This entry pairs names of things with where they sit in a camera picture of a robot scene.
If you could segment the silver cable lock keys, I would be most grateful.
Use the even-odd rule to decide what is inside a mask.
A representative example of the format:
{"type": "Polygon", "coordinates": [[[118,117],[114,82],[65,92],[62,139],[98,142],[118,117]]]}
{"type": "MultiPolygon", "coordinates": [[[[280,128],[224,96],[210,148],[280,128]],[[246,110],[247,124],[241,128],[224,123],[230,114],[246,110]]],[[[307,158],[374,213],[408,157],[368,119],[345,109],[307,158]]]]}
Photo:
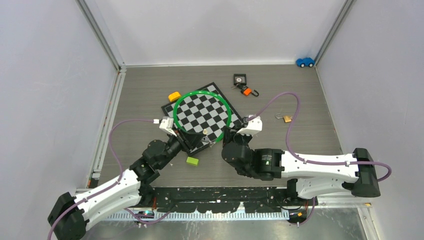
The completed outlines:
{"type": "Polygon", "coordinates": [[[201,139],[201,142],[204,143],[205,145],[209,145],[209,146],[213,146],[215,144],[214,141],[210,140],[207,136],[204,136],[201,139]]]}

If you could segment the green cable lock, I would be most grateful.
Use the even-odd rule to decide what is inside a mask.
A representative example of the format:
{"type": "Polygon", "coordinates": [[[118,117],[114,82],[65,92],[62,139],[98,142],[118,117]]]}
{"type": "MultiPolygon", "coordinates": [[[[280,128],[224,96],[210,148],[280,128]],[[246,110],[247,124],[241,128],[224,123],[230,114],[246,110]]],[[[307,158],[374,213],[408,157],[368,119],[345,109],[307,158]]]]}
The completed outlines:
{"type": "MultiPolygon", "coordinates": [[[[177,108],[178,108],[179,104],[182,102],[182,100],[184,100],[185,98],[190,97],[192,95],[210,95],[212,97],[217,98],[218,100],[220,100],[225,105],[227,104],[227,102],[225,100],[223,100],[220,96],[218,96],[218,95],[216,95],[216,94],[214,94],[212,92],[208,92],[208,91],[196,90],[196,91],[192,91],[192,92],[189,92],[189,93],[183,95],[181,98],[179,98],[178,100],[176,100],[176,102],[172,103],[170,105],[170,107],[166,108],[166,110],[164,112],[174,119],[174,123],[176,124],[176,127],[177,128],[179,128],[179,129],[181,129],[181,130],[183,130],[185,132],[189,132],[189,131],[183,129],[183,127],[180,126],[179,121],[177,119],[177,108]]],[[[232,113],[231,113],[231,110],[230,110],[229,107],[227,107],[226,109],[227,109],[227,114],[228,114],[228,119],[227,119],[226,126],[230,127],[232,113]]]]}

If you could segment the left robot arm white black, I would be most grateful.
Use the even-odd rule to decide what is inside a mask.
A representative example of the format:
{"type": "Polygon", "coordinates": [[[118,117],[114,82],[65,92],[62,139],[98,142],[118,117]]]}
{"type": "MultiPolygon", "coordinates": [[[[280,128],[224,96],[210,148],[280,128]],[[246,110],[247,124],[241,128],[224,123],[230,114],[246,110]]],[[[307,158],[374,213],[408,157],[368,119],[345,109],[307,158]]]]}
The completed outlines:
{"type": "Polygon", "coordinates": [[[202,132],[172,129],[168,140],[152,140],[129,168],[114,179],[91,190],[60,195],[47,221],[47,238],[80,240],[86,232],[108,215],[139,204],[148,207],[154,199],[151,183],[178,153],[189,152],[204,138],[202,132]]]}

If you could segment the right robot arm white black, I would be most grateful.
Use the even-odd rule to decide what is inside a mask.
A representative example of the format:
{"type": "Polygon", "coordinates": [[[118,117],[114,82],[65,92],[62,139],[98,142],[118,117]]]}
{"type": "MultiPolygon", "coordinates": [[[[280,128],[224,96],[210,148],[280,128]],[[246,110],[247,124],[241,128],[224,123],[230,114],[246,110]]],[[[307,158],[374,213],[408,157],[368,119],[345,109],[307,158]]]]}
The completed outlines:
{"type": "Polygon", "coordinates": [[[291,205],[339,192],[361,198],[381,196],[375,162],[365,148],[344,155],[295,154],[282,149],[250,149],[252,138],[224,127],[222,159],[241,176],[261,181],[286,178],[285,198],[291,205]]]}

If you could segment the lime green block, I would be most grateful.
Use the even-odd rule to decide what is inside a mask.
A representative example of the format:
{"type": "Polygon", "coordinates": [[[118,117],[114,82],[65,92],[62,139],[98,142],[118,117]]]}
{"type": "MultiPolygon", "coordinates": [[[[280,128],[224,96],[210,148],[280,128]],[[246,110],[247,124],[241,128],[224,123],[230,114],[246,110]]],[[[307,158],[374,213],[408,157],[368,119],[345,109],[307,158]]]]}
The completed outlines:
{"type": "Polygon", "coordinates": [[[194,158],[194,157],[187,157],[186,163],[189,164],[189,165],[192,165],[192,166],[198,166],[199,160],[197,158],[194,158]]]}

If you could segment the black white chessboard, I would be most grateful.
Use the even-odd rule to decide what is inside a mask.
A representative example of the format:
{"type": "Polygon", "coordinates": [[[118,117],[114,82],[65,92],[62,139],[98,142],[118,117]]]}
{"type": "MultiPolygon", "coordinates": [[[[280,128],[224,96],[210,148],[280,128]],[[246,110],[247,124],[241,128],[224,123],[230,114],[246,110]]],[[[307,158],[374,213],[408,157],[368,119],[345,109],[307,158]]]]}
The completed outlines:
{"type": "MultiPolygon", "coordinates": [[[[227,125],[229,107],[231,112],[231,122],[229,126],[240,125],[243,118],[236,109],[231,105],[230,101],[225,97],[219,87],[211,82],[201,88],[200,91],[206,91],[220,96],[227,104],[222,103],[211,95],[196,94],[191,95],[182,100],[176,110],[179,125],[188,132],[200,133],[203,129],[207,129],[207,136],[211,141],[217,143],[222,140],[222,128],[227,125]]],[[[197,145],[194,154],[187,154],[189,157],[205,150],[210,145],[200,142],[197,145]]]]}

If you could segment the yellow toy block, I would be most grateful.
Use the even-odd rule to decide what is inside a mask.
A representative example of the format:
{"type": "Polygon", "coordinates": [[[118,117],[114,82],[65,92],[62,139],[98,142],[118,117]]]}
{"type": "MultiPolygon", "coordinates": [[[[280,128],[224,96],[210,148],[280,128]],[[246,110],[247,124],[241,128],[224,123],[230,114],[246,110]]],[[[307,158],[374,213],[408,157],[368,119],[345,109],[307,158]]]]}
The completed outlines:
{"type": "Polygon", "coordinates": [[[172,103],[174,101],[177,101],[181,97],[182,95],[178,91],[175,91],[168,96],[168,100],[170,103],[172,103]]]}

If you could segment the orange black padlock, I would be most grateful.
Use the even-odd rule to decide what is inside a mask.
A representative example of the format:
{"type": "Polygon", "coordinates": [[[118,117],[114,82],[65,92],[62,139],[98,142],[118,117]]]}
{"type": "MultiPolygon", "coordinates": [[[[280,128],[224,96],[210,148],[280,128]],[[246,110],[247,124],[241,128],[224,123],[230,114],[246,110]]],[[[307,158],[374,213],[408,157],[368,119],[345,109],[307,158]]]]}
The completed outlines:
{"type": "Polygon", "coordinates": [[[254,97],[258,97],[260,94],[254,90],[249,88],[248,86],[242,86],[240,92],[244,95],[244,96],[249,96],[252,95],[254,97]]]}

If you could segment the brass padlock with steel shackle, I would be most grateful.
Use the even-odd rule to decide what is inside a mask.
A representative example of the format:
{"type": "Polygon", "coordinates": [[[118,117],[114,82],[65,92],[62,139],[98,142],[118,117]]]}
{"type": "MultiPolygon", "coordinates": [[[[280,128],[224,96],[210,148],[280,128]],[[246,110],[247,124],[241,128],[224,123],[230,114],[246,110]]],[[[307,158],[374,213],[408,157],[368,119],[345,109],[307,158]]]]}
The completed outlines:
{"type": "Polygon", "coordinates": [[[285,123],[290,123],[294,119],[294,116],[292,115],[283,115],[282,113],[277,113],[275,115],[276,119],[283,120],[285,123]]]}

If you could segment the blue toy car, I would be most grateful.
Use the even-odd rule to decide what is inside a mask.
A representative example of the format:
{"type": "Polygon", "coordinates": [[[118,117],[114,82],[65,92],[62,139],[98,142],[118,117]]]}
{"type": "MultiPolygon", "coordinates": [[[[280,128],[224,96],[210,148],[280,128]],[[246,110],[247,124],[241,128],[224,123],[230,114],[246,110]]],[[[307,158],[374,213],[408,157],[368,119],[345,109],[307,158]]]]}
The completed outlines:
{"type": "Polygon", "coordinates": [[[312,67],[315,66],[315,61],[314,61],[314,59],[312,59],[310,57],[298,58],[295,61],[295,64],[300,68],[304,68],[304,67],[312,68],[312,67]]]}

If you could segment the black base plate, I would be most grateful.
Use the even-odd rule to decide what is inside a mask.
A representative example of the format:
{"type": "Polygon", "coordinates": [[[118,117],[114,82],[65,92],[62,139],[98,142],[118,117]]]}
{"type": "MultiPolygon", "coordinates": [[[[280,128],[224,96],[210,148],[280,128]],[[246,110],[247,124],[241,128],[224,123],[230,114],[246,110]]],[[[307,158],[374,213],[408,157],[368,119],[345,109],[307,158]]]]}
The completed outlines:
{"type": "Polygon", "coordinates": [[[242,187],[155,187],[133,208],[155,209],[160,213],[234,213],[243,207],[246,213],[276,213],[279,210],[311,207],[313,200],[289,196],[275,186],[242,187]]]}

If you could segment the aluminium frame rail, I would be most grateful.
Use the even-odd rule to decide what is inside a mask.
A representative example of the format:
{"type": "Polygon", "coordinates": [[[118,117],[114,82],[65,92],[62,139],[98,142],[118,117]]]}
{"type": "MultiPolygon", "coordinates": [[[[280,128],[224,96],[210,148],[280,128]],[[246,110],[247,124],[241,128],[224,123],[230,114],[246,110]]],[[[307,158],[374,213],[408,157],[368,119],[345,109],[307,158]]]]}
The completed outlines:
{"type": "Polygon", "coordinates": [[[129,187],[118,184],[104,193],[100,188],[78,194],[73,199],[87,223],[93,224],[126,208],[152,208],[160,213],[233,214],[243,208],[246,214],[283,212],[286,218],[298,215],[320,203],[288,194],[281,187],[129,187]]]}

